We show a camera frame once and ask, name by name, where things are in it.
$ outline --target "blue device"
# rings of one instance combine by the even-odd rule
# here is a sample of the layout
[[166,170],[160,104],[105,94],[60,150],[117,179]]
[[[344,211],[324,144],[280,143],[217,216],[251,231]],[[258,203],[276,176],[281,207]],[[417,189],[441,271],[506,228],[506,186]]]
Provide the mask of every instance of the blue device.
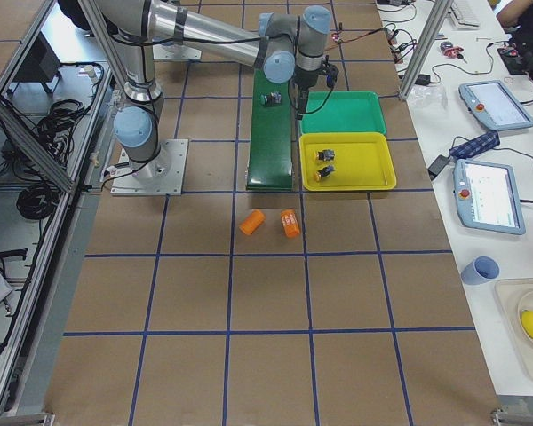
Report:
[[500,233],[525,233],[511,166],[458,160],[454,169],[456,209],[464,226]]
[[533,117],[499,80],[460,84],[458,91],[472,115],[487,129],[533,127]]

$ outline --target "electronic component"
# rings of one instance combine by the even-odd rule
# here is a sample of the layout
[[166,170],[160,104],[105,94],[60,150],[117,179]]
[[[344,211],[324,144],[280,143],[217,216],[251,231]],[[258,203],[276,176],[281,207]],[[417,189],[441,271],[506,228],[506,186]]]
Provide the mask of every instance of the electronic component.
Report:
[[489,130],[533,127],[533,118],[499,80],[460,84],[458,91],[468,110]]
[[282,95],[279,91],[271,91],[260,95],[260,105],[263,107],[272,107],[280,104],[282,104]]
[[419,74],[415,84],[419,86],[427,86],[430,84],[430,75],[429,74]]
[[323,169],[319,169],[314,173],[314,179],[316,182],[320,182],[322,179],[329,176],[331,173],[336,171],[336,168],[332,165],[326,166]]
[[454,196],[464,226],[525,233],[525,223],[511,166],[458,160],[454,169]]
[[449,157],[445,157],[444,155],[439,155],[434,159],[433,163],[428,166],[428,176],[430,177],[430,180],[435,180],[438,175],[441,174],[441,171],[444,170],[444,168],[448,165],[450,162]]
[[333,149],[323,149],[314,153],[314,160],[317,162],[331,162],[336,158]]

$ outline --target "screen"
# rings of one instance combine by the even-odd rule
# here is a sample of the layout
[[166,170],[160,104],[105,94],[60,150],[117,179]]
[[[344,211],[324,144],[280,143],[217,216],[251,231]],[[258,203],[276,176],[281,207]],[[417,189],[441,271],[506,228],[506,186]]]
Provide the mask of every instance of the screen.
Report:
[[529,121],[498,83],[474,84],[469,87],[496,125]]
[[509,228],[518,227],[507,169],[466,164],[465,173],[472,195],[472,220]]

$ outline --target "small black part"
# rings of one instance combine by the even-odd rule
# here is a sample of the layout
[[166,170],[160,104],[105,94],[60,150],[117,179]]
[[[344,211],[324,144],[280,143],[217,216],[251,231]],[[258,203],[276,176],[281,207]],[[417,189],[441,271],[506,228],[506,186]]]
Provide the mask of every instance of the small black part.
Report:
[[430,180],[435,180],[436,177],[441,174],[441,171],[444,170],[449,161],[450,158],[445,157],[444,155],[436,157],[433,163],[428,166],[428,176],[430,177]]
[[26,260],[26,255],[28,254],[27,248],[19,248],[17,250],[6,250],[0,251],[0,259],[6,259],[8,257],[21,257],[23,260]]
[[419,86],[427,86],[428,84],[430,84],[430,75],[419,74],[417,80],[415,81],[415,84],[418,84]]

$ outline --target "orange cylinder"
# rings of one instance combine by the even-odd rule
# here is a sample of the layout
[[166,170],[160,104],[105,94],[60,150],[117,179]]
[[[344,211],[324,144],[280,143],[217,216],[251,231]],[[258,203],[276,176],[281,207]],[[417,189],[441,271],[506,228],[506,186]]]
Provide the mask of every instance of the orange cylinder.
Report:
[[253,210],[239,225],[239,229],[245,235],[251,235],[265,221],[265,218],[265,214],[262,211]]
[[282,227],[284,233],[288,238],[294,238],[300,235],[300,228],[298,227],[298,220],[293,209],[287,209],[281,213]]

